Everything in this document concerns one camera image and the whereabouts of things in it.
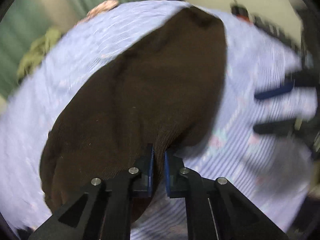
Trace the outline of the dark brown fleece pants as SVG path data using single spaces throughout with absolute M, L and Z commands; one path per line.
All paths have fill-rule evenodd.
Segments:
M 110 179 L 155 150 L 195 146 L 210 132 L 225 85 L 223 22 L 196 7 L 181 9 L 96 71 L 48 134 L 40 161 L 50 211 L 93 178 Z

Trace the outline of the blue striped floral bedsheet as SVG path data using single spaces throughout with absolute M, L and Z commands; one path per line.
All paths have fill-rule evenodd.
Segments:
M 158 28 L 187 3 L 125 3 L 71 29 L 9 99 L 1 115 L 1 214 L 12 229 L 50 217 L 39 163 L 49 130 L 84 82 L 101 66 Z M 314 89 L 257 102 L 254 93 L 278 85 L 300 64 L 282 43 L 230 13 L 215 9 L 226 30 L 226 87 L 211 139 L 183 160 L 203 177 L 226 177 L 281 230 L 293 223 L 309 190 L 309 149 L 292 139 L 258 136 L 266 120 L 314 116 Z

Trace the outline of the olive green garment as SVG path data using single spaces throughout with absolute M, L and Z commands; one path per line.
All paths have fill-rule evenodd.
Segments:
M 61 37 L 63 37 L 63 32 L 56 27 L 50 27 L 43 36 L 31 43 L 29 50 L 23 55 L 18 65 L 16 72 L 18 84 L 26 76 L 33 74 Z

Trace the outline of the pink patterned garment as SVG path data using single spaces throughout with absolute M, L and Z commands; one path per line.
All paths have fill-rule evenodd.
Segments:
M 99 14 L 101 14 L 103 12 L 108 12 L 108 11 L 116 8 L 118 5 L 119 5 L 119 1 L 118 0 L 105 0 L 104 2 L 100 3 L 99 5 L 97 5 L 93 9 L 91 9 L 87 13 L 86 17 L 84 17 L 83 19 L 78 21 L 77 24 L 80 24 L 80 23 L 83 23 L 83 22 L 87 22 L 90 19 L 98 16 Z

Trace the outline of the green curtain left panel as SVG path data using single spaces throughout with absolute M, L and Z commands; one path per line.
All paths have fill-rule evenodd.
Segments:
M 20 60 L 53 25 L 40 0 L 14 0 L 1 20 L 1 96 L 7 98 L 17 88 Z

